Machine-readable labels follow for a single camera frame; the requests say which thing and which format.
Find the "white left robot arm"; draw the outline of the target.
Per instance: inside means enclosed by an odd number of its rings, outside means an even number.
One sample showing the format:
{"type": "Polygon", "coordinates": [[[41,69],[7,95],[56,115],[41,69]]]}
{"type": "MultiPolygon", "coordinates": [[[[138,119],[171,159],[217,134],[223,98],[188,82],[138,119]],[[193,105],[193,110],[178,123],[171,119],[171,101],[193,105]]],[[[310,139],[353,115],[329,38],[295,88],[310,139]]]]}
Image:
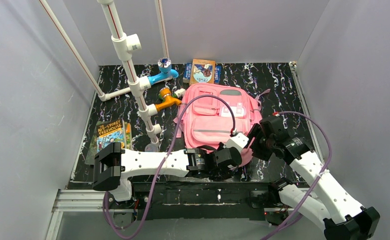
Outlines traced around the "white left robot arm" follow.
{"type": "Polygon", "coordinates": [[[130,178],[149,175],[176,177],[222,178],[242,164],[235,147],[208,152],[203,148],[187,148],[170,153],[140,152],[121,148],[115,142],[95,155],[93,190],[111,193],[119,202],[132,198],[130,178]]]}

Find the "orange plastic tap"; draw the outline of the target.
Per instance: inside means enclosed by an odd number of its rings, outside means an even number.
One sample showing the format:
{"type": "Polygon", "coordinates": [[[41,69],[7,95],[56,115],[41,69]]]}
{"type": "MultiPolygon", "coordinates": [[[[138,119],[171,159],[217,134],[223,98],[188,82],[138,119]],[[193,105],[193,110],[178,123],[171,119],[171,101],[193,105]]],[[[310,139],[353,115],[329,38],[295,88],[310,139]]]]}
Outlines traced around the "orange plastic tap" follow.
{"type": "Polygon", "coordinates": [[[155,104],[155,108],[158,112],[173,105],[180,106],[182,104],[176,96],[173,96],[168,87],[164,87],[159,91],[159,97],[162,102],[155,104]]]}

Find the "clear plastic cup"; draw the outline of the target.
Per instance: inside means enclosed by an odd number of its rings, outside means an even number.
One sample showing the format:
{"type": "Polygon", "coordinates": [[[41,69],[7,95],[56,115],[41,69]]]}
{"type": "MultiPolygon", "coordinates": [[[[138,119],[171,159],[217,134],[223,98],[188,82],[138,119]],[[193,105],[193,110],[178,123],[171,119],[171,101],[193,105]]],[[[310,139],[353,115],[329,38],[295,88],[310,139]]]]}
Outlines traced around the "clear plastic cup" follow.
{"type": "Polygon", "coordinates": [[[159,147],[154,143],[149,143],[145,146],[144,152],[158,152],[159,147]]]}

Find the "white PVC pipe frame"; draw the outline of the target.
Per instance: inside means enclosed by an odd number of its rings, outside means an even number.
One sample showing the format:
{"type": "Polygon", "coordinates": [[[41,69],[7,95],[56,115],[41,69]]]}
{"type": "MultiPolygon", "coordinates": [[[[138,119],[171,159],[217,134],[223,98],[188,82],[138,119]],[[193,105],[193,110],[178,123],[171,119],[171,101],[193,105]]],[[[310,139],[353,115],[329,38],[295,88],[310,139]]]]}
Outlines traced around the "white PVC pipe frame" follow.
{"type": "Polygon", "coordinates": [[[151,88],[153,85],[149,83],[148,76],[138,77],[134,68],[132,61],[132,53],[141,49],[141,43],[137,34],[126,35],[123,31],[117,9],[113,0],[99,0],[98,3],[102,6],[104,15],[106,17],[108,26],[111,32],[111,41],[113,43],[114,49],[117,53],[119,60],[122,62],[122,66],[125,70],[125,74],[128,78],[128,87],[122,90],[118,90],[112,93],[105,93],[101,90],[99,84],[89,71],[87,65],[83,61],[82,57],[78,53],[76,47],[72,43],[71,39],[67,35],[65,29],[60,24],[59,20],[55,16],[53,10],[50,8],[46,0],[40,1],[40,4],[54,23],[55,27],[58,29],[60,35],[65,40],[66,44],[70,48],[73,55],[76,57],[77,62],[82,67],[84,73],[88,76],[89,80],[92,82],[95,92],[98,98],[105,102],[114,97],[120,95],[131,93],[137,103],[138,111],[141,119],[143,120],[146,126],[146,132],[150,138],[151,143],[159,145],[158,134],[161,132],[162,128],[159,124],[153,124],[151,121],[151,116],[156,115],[158,112],[155,108],[155,105],[147,105],[144,98],[144,91],[151,88]]]}

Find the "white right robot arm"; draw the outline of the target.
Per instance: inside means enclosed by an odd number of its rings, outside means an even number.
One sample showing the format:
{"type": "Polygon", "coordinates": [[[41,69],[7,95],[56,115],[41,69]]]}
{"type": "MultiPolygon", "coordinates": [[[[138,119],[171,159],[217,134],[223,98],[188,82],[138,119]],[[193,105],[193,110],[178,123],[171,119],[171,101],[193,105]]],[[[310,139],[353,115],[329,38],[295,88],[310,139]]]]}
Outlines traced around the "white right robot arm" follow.
{"type": "Polygon", "coordinates": [[[353,198],[322,164],[312,145],[304,137],[289,133],[281,118],[269,116],[254,124],[248,138],[254,157],[267,161],[275,155],[310,187],[304,193],[283,177],[271,183],[259,199],[293,208],[315,223],[327,240],[367,240],[374,235],[378,211],[353,198]]]}

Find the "black front mounting rail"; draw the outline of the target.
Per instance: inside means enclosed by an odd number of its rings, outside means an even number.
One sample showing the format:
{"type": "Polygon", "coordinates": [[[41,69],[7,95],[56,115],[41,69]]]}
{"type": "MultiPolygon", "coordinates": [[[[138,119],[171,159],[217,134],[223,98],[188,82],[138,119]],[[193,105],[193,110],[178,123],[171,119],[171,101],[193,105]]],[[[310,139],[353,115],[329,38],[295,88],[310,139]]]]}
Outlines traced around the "black front mounting rail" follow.
{"type": "Polygon", "coordinates": [[[293,208],[265,182],[168,181],[155,185],[146,219],[249,219],[282,222],[293,208]]]}

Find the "blue Treehouse book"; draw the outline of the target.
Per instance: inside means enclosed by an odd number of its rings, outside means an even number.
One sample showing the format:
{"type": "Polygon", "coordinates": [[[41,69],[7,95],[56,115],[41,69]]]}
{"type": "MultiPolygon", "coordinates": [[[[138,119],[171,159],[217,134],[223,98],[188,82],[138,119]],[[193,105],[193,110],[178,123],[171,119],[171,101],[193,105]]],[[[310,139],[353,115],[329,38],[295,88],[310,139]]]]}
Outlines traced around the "blue Treehouse book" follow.
{"type": "MultiPolygon", "coordinates": [[[[189,83],[191,67],[192,67],[192,63],[187,63],[185,66],[185,71],[183,74],[183,82],[184,83],[189,83]]],[[[220,74],[221,74],[221,67],[216,66],[215,67],[215,80],[214,80],[215,84],[219,83],[220,74]]]]}

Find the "104-Storey Treehouse book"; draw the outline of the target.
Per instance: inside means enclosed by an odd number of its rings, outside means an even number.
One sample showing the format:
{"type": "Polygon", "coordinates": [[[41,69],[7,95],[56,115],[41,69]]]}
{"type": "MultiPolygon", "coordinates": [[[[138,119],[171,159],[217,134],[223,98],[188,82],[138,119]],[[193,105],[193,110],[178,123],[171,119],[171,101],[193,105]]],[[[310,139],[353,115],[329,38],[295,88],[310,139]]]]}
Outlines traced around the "104-Storey Treehouse book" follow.
{"type": "Polygon", "coordinates": [[[90,141],[89,150],[85,158],[86,165],[93,165],[95,155],[111,143],[119,142],[121,147],[125,147],[124,121],[117,118],[111,121],[98,121],[94,135],[90,141]]]}

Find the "pink student backpack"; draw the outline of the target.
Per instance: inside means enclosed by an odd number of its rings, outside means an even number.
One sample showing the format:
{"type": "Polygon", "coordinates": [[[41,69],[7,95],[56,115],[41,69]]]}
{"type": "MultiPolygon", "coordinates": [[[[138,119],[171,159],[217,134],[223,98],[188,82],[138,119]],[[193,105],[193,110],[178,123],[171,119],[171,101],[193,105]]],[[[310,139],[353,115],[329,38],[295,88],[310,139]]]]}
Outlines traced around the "pink student backpack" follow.
{"type": "Polygon", "coordinates": [[[247,135],[262,120],[261,104],[237,87],[196,83],[186,89],[178,115],[182,115],[177,137],[187,148],[227,142],[230,130],[247,135]]]}

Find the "blue plastic tap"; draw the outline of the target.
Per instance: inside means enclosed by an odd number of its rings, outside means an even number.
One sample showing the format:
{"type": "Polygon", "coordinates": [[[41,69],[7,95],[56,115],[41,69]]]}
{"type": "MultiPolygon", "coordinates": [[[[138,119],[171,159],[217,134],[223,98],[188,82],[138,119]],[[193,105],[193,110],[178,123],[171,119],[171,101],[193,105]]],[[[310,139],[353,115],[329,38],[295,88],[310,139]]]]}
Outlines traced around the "blue plastic tap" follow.
{"type": "Polygon", "coordinates": [[[154,76],[149,76],[148,80],[151,85],[175,79],[178,77],[178,72],[172,69],[172,62],[169,58],[161,58],[157,62],[159,73],[154,76]]]}

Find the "orange Othello book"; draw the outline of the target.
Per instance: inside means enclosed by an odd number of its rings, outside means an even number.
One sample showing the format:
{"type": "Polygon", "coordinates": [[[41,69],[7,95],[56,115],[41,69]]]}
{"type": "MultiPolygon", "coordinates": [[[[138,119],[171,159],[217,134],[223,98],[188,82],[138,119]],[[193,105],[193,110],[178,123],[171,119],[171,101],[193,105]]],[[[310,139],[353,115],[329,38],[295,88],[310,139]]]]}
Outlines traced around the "orange Othello book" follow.
{"type": "Polygon", "coordinates": [[[197,83],[213,84],[215,80],[216,61],[193,59],[190,71],[189,85],[197,83]]]}

